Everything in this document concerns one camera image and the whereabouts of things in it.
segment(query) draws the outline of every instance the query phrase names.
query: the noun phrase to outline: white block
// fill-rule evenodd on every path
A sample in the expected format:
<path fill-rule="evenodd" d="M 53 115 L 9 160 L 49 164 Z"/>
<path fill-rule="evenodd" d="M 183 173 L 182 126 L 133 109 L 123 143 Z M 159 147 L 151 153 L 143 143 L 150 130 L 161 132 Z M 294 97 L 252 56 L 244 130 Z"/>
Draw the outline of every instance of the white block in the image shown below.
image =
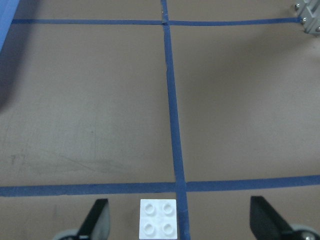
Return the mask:
<path fill-rule="evenodd" d="M 175 199 L 140 200 L 140 240 L 177 239 L 177 204 Z"/>

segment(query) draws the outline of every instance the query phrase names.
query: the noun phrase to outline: metal screw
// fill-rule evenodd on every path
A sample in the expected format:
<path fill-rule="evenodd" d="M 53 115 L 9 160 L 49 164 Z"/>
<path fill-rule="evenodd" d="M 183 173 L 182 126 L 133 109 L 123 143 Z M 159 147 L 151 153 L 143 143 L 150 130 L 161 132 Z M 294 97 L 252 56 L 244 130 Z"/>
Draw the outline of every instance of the metal screw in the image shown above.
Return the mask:
<path fill-rule="evenodd" d="M 301 21 L 300 21 L 301 24 L 305 24 L 306 22 L 307 22 L 307 18 L 306 17 L 301 18 Z"/>
<path fill-rule="evenodd" d="M 304 239 L 304 240 L 316 240 L 316 236 L 309 232 L 309 231 L 304 231 L 302 234 L 301 234 L 301 237 Z"/>

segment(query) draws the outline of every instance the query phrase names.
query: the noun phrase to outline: horizontal blue tape strip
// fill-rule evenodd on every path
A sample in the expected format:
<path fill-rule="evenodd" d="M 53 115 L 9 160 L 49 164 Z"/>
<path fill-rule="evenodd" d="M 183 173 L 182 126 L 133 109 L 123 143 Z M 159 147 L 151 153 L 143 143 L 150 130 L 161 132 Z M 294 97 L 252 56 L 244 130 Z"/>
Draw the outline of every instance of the horizontal blue tape strip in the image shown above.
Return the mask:
<path fill-rule="evenodd" d="M 300 17 L 272 18 L 243 21 L 174 21 L 170 20 L 169 25 L 173 26 L 238 26 L 238 25 L 261 25 L 261 24 L 286 24 L 300 23 Z"/>
<path fill-rule="evenodd" d="M 252 180 L 190 181 L 188 192 L 235 191 L 253 189 L 275 189 L 320 185 L 320 175 L 280 177 Z"/>
<path fill-rule="evenodd" d="M 162 21 L 104 19 L 14 19 L 12 24 L 162 25 Z"/>
<path fill-rule="evenodd" d="M 174 193 L 174 182 L 3 186 L 1 197 Z"/>

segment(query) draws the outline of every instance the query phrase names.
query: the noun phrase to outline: screw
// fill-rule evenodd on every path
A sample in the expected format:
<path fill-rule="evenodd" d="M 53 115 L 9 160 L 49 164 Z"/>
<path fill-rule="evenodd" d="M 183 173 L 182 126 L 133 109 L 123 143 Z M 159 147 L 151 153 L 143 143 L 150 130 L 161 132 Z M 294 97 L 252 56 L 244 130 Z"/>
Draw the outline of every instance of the screw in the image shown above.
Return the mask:
<path fill-rule="evenodd" d="M 301 237 L 303 238 L 303 240 L 316 240 L 316 236 L 309 231 L 304 231 L 301 234 Z"/>
<path fill-rule="evenodd" d="M 301 21 L 300 21 L 301 24 L 305 24 L 306 22 L 307 22 L 307 18 L 306 17 L 301 18 Z"/>

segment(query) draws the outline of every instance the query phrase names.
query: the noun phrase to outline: silver metal bracket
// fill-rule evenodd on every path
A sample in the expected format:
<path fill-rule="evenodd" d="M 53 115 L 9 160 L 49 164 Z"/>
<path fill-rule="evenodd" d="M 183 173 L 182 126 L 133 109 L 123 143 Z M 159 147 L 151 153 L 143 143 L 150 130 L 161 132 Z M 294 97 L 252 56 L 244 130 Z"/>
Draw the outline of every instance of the silver metal bracket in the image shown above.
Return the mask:
<path fill-rule="evenodd" d="M 320 0 L 296 0 L 295 10 L 305 33 L 320 35 Z"/>

